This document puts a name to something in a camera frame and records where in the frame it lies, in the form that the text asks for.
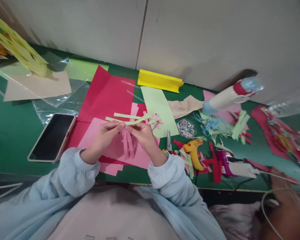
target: water bottle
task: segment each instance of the water bottle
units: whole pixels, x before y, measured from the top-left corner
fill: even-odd
[[[204,102],[202,112],[207,116],[213,115],[234,104],[248,101],[249,97],[263,88],[264,86],[258,78],[244,78],[236,82],[233,86],[230,86],[218,93],[209,101]]]

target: smartphone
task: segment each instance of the smartphone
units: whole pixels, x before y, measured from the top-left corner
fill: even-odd
[[[63,148],[75,121],[75,115],[53,114],[32,148],[28,161],[57,162],[61,158]]]

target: crafting table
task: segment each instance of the crafting table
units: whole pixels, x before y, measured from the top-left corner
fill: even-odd
[[[50,51],[62,59],[69,57],[104,64],[100,61],[76,57],[70,53],[37,45],[32,46],[40,55]],[[106,65],[109,65],[110,74],[134,79],[137,83],[139,71],[114,64],[106,63]],[[2,92],[5,92],[6,85],[7,81],[0,76],[0,90]],[[189,84],[184,84],[180,88],[179,94],[168,91],[163,92],[166,98],[170,101],[181,101],[189,95],[194,96],[198,100],[204,100],[203,88]],[[142,98],[141,89],[135,88],[135,94]],[[29,162],[27,160],[29,152],[43,130],[43,125],[41,124],[36,111],[33,108],[31,100],[14,102],[3,102],[2,100],[3,97],[0,95],[0,173],[43,176],[48,174],[51,170],[57,168],[59,165],[58,163],[53,165],[51,163]],[[142,103],[137,98],[134,98],[133,102]],[[247,113],[250,114],[251,110],[255,109],[258,105],[258,103],[248,101],[242,104],[242,109],[246,110]],[[184,118],[193,120],[191,116],[192,113]],[[300,130],[299,115],[285,117],[282,118],[282,120],[296,130]],[[195,120],[192,122],[195,124],[197,131],[200,132],[200,124]],[[253,145],[242,145],[240,141],[235,141],[231,138],[223,139],[224,145],[234,152],[235,157],[237,159],[248,158],[263,165],[276,166],[279,170],[284,171],[287,175],[297,179],[300,182],[300,167],[292,161],[276,157],[272,154],[259,124],[252,117],[248,121],[248,126],[250,128],[249,132],[253,136]],[[175,139],[184,143],[189,141],[181,136],[172,136],[171,139],[172,141]],[[162,138],[160,142],[160,148],[165,149],[166,143],[167,139]],[[204,141],[203,143],[204,144],[199,148],[199,151],[206,154],[209,158],[212,158],[208,142]],[[172,148],[173,150],[178,150],[174,143],[172,144]],[[97,179],[109,182],[136,184],[151,183],[147,170],[135,166],[124,166],[123,171],[118,171],[117,176],[99,173]],[[229,179],[222,177],[221,184],[216,184],[213,181],[212,174],[203,174],[198,176],[197,186],[199,188],[207,189],[233,190],[240,182],[246,179],[247,178],[244,177]],[[239,190],[247,191],[267,191],[269,189],[270,184],[268,175],[259,175],[257,179],[244,183],[239,188]]]

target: scissors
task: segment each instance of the scissors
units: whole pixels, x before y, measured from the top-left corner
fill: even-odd
[[[170,152],[170,154],[177,155],[174,151],[172,151],[170,130],[168,130],[167,132],[167,150],[163,149],[162,151]]]

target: hand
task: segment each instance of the hand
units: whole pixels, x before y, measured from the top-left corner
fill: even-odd
[[[121,132],[124,126],[124,122],[115,120],[101,124],[94,142],[89,148],[81,152],[82,160],[88,164],[95,164],[110,145],[112,139]]]
[[[137,123],[136,125],[133,125],[133,127],[126,126],[126,130],[136,137],[142,149],[149,155],[155,167],[160,167],[167,162],[168,157],[154,141],[150,125],[146,123]]]

